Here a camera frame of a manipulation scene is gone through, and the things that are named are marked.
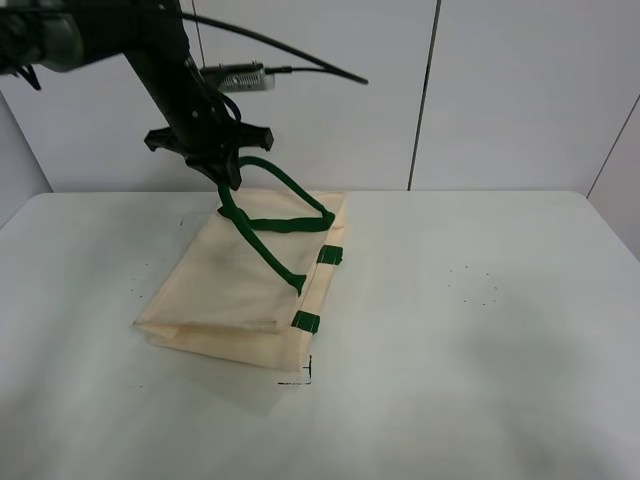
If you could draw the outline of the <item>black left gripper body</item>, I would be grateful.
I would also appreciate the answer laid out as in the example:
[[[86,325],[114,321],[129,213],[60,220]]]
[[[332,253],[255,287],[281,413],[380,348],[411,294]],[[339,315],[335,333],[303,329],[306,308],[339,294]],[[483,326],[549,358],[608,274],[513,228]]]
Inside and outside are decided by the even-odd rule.
[[[186,161],[219,170],[237,170],[242,148],[269,151],[273,134],[234,119],[220,119],[212,112],[182,112],[165,115],[168,126],[151,130],[144,143],[151,150],[164,149],[181,155]]]

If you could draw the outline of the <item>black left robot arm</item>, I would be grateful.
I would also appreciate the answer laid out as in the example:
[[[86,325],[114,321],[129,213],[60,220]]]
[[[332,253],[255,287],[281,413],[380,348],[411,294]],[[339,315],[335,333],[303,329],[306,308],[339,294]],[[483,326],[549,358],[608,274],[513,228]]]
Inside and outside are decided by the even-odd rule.
[[[123,55],[167,121],[144,142],[179,154],[216,185],[241,185],[243,148],[271,149],[267,127],[205,81],[176,1],[11,1],[1,10],[1,72],[35,90],[40,65],[68,72]]]

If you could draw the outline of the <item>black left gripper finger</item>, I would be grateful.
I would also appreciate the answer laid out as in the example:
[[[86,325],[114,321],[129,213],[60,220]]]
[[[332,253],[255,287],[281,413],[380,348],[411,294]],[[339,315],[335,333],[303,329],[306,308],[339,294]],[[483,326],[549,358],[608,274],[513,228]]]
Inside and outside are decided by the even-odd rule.
[[[221,183],[230,189],[238,189],[242,183],[239,150],[231,149],[224,155],[221,170]]]
[[[216,186],[231,186],[231,173],[227,164],[201,163],[197,165],[197,171],[211,180]]]

